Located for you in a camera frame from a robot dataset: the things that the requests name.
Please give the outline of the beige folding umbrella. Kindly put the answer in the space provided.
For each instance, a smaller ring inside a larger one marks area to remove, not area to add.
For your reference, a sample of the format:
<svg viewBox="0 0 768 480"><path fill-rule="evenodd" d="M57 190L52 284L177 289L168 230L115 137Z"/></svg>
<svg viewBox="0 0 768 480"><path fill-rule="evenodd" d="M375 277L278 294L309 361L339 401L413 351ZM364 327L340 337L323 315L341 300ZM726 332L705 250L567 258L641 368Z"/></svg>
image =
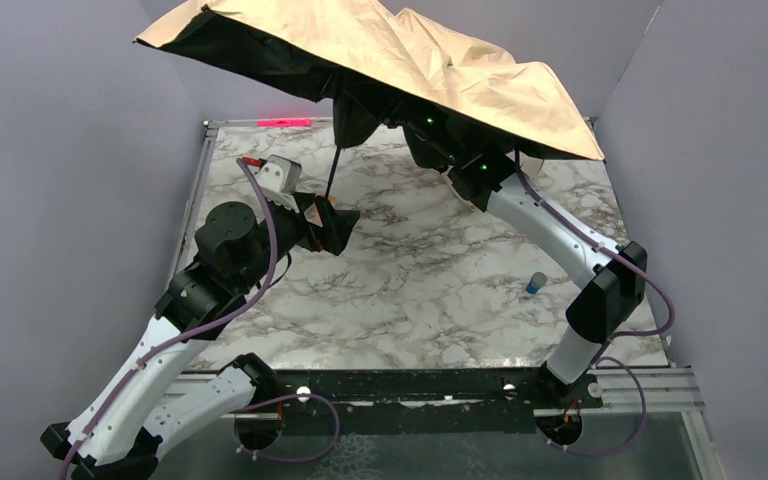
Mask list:
<svg viewBox="0 0 768 480"><path fill-rule="evenodd" d="M380 126L404 132L415 163L484 207L515 173L512 152L601 161L597 140L550 66L410 9L377 1L187 1L141 45L333 103L339 149Z"/></svg>

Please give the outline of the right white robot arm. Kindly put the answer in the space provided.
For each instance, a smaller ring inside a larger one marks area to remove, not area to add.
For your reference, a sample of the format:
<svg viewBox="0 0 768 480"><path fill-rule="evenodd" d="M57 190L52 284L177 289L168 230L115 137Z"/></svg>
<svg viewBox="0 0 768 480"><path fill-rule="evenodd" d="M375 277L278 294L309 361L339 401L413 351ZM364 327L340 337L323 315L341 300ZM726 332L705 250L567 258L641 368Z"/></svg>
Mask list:
<svg viewBox="0 0 768 480"><path fill-rule="evenodd" d="M591 230L541 193L520 165L528 141L476 127L450 130L435 117L402 130L419 167L445 174L457 195L525 235L579 287L561 340L542 366L550 385L574 385L642 303L646 250Z"/></svg>

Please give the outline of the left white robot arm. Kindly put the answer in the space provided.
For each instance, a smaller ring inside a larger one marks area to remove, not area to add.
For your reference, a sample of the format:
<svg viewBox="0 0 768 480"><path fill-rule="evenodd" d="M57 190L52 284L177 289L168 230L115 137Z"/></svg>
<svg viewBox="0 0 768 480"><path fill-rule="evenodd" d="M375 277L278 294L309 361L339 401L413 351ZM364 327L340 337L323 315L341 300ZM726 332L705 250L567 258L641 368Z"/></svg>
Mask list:
<svg viewBox="0 0 768 480"><path fill-rule="evenodd" d="M280 406L288 395L253 353L236 357L207 384L170 403L182 370L272 286L295 247L340 254L359 220L326 198L296 193L288 209L267 199L262 213L230 201L197 230L193 261L175 274L125 363L78 417L49 426L41 441L63 479L146 479L179 443L235 410Z"/></svg>

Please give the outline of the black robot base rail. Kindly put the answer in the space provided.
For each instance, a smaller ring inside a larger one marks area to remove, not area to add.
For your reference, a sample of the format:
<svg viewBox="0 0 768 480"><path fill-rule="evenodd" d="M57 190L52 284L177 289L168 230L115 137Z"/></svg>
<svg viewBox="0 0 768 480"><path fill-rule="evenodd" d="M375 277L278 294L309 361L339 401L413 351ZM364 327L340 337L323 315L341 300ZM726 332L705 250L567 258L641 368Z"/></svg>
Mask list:
<svg viewBox="0 0 768 480"><path fill-rule="evenodd" d="M543 410L555 423L600 408L598 383L571 386L539 367L300 370L276 373L255 407L234 413L233 432L251 450L280 436L534 434Z"/></svg>

